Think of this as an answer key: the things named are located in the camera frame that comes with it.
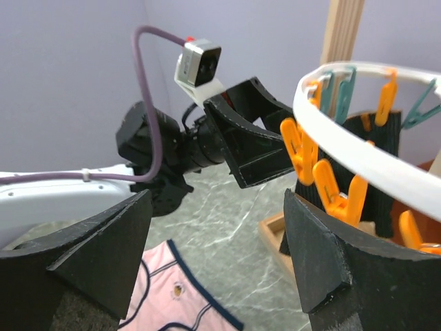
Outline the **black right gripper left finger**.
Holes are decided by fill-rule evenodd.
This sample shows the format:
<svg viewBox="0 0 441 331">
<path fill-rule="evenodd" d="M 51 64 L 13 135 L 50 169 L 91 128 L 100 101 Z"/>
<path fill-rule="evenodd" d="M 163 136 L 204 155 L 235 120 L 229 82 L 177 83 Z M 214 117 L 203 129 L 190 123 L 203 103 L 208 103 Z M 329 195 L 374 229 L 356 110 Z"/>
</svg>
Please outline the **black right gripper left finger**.
<svg viewBox="0 0 441 331">
<path fill-rule="evenodd" d="M 150 191 L 1 252 L 2 330 L 116 330 L 152 218 Z"/>
</svg>

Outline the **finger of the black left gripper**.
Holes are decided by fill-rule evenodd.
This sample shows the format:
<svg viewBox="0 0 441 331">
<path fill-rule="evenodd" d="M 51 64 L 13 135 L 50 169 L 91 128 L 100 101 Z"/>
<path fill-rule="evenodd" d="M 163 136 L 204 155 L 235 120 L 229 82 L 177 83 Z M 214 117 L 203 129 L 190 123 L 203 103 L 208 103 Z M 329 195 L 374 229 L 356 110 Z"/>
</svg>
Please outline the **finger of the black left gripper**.
<svg viewBox="0 0 441 331">
<path fill-rule="evenodd" d="M 258 119 L 251 123 L 216 95 L 204 102 L 221 150 L 241 188 L 250 188 L 293 172 L 279 130 L 266 130 Z"/>
<path fill-rule="evenodd" d="M 259 119 L 266 130 L 279 130 L 283 119 L 293 117 L 292 109 L 278 101 L 257 77 L 227 89 L 225 99 L 241 117 L 251 123 Z"/>
</svg>

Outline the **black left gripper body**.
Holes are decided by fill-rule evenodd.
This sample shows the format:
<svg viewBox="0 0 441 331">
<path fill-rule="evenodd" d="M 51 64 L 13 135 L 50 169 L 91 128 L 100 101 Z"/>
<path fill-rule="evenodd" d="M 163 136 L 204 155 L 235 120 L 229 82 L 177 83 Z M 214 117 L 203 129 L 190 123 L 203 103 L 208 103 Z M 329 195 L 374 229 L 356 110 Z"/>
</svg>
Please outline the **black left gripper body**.
<svg viewBox="0 0 441 331">
<path fill-rule="evenodd" d="M 210 130 L 207 116 L 197 118 L 192 127 L 187 119 L 198 106 L 192 103 L 183 113 L 181 123 L 184 131 L 178 144 L 178 169 L 181 172 L 200 172 L 203 168 L 217 166 L 225 162 L 219 142 Z"/>
</svg>

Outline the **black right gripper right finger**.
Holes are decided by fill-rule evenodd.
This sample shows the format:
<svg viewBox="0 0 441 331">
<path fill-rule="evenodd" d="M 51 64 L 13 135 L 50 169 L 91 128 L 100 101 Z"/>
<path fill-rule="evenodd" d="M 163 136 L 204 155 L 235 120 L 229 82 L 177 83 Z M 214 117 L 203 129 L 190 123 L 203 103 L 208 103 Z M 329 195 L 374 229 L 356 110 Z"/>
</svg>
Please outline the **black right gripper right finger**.
<svg viewBox="0 0 441 331">
<path fill-rule="evenodd" d="M 440 257 L 371 236 L 287 190 L 287 241 L 313 330 L 439 330 Z"/>
</svg>

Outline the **pink underwear navy trim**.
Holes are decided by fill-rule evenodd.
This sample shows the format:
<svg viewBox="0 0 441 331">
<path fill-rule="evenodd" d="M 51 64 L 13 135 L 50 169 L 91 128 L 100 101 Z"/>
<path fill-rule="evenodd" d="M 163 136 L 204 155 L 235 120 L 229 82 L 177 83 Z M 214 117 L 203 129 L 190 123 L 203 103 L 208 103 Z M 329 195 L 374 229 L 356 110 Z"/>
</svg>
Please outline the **pink underwear navy trim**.
<svg viewBox="0 0 441 331">
<path fill-rule="evenodd" d="M 144 251 L 119 330 L 243 330 L 244 323 L 198 282 L 169 239 Z"/>
</svg>

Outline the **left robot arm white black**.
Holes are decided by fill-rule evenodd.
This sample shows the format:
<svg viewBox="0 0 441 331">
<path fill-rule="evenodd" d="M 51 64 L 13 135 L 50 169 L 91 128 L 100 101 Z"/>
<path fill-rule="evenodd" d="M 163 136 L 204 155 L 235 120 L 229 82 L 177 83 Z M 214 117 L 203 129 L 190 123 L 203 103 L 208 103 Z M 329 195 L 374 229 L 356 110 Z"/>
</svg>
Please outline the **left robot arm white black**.
<svg viewBox="0 0 441 331">
<path fill-rule="evenodd" d="M 79 221 L 149 190 L 153 215 L 173 213 L 193 191 L 184 176 L 226 163 L 241 188 L 250 188 L 291 172 L 291 162 L 280 135 L 283 119 L 292 116 L 253 77 L 212 97 L 203 98 L 203 115 L 192 126 L 157 114 L 163 146 L 161 168 L 141 183 L 153 152 L 142 101 L 126 113 L 116 133 L 123 163 L 98 169 L 38 172 L 32 181 L 24 173 L 1 173 L 1 245 L 7 246 L 34 226 L 57 221 Z"/>
</svg>

